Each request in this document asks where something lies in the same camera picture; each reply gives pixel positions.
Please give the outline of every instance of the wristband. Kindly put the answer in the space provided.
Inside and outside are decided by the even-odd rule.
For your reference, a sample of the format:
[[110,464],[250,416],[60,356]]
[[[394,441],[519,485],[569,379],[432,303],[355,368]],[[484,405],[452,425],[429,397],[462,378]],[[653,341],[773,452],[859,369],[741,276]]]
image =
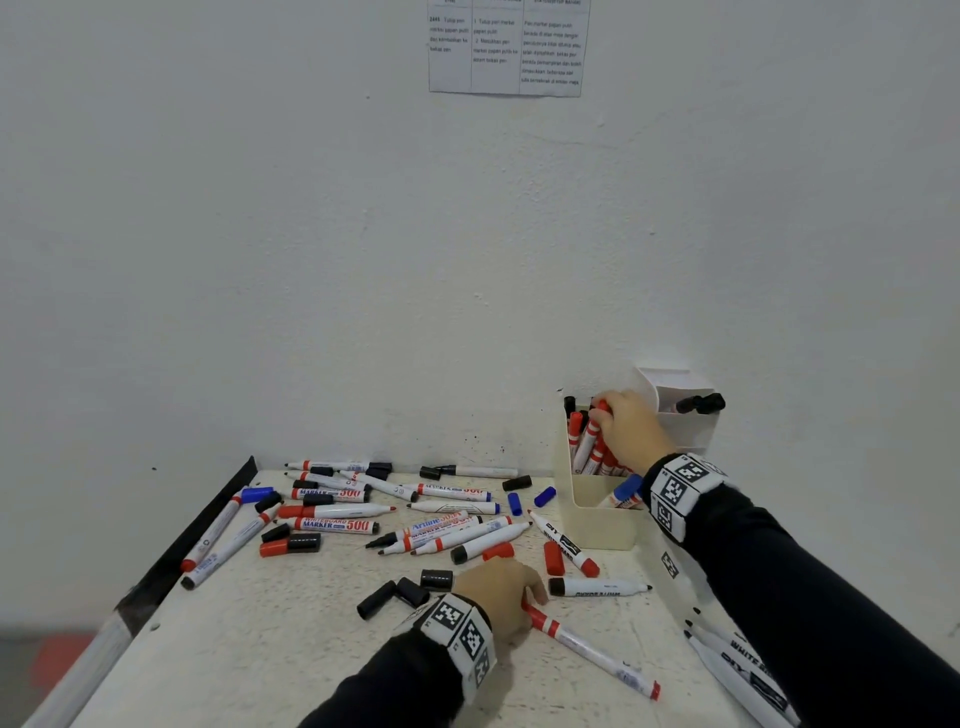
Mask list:
[[650,486],[650,513],[660,528],[682,544],[686,538],[686,517],[697,500],[726,480],[726,473],[702,457],[677,455],[663,463]]
[[460,596],[443,595],[402,621],[394,636],[414,629],[446,648],[463,678],[464,701],[472,703],[487,673],[496,665],[493,633],[480,609]]

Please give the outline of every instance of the white table surface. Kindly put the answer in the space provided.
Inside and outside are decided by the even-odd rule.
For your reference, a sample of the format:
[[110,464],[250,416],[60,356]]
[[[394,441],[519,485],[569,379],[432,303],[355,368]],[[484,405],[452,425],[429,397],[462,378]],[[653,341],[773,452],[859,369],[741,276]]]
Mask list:
[[[394,474],[393,482],[417,482]],[[254,483],[285,485],[277,471]],[[524,507],[550,485],[535,478],[519,491]],[[444,478],[444,484],[484,487],[506,509],[499,481]],[[396,498],[376,520],[381,533],[430,518]],[[556,500],[542,509],[560,520]],[[244,505],[225,534],[254,517]],[[448,553],[379,556],[364,549],[370,536],[324,534],[319,553],[261,558],[259,537],[193,592],[179,584],[133,641],[74,722],[76,728],[149,726],[295,726],[357,671],[389,637],[410,608],[392,599],[369,621],[356,605],[388,579],[420,581],[421,569],[459,572]],[[547,578],[544,537],[530,528],[514,541],[516,557]],[[643,578],[634,551],[591,551],[609,576]],[[567,562],[567,575],[580,575]],[[499,645],[499,665],[473,706],[455,726],[752,726],[686,644],[656,592],[626,597],[553,598],[543,608],[612,656],[640,667],[662,685],[653,703],[600,668],[539,632],[516,645]]]

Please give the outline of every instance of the paper sign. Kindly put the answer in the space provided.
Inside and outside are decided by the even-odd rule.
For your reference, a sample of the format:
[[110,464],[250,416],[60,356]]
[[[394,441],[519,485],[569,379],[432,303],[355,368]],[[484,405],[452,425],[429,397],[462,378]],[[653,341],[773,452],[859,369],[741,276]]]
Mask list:
[[430,90],[579,96],[590,0],[428,0]]

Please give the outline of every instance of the black sleeve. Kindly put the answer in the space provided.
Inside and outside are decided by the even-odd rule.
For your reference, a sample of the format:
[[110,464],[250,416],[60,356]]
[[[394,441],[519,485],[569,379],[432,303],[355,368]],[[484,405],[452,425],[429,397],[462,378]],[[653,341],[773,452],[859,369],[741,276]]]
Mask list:
[[[475,602],[480,616],[490,619]],[[429,612],[424,613],[422,621]],[[360,671],[344,680],[300,728],[442,728],[464,704],[463,678],[446,648],[420,630],[387,641]]]
[[960,725],[960,675],[746,496],[703,494],[684,548],[804,726]]

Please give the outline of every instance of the hand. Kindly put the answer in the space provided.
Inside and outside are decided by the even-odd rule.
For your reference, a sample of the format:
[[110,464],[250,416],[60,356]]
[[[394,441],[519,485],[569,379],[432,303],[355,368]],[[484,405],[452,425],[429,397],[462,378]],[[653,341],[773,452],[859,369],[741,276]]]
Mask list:
[[637,392],[609,390],[594,397],[591,406],[595,407],[600,400],[607,401],[612,414],[591,409],[590,418],[600,425],[603,440],[620,465],[643,477],[664,455],[677,451],[657,422],[657,413]]
[[493,636],[508,640],[515,633],[530,629],[530,615],[520,607],[527,587],[538,604],[546,604],[546,589],[534,570],[514,559],[494,556],[460,574],[453,584],[453,593],[483,607]]

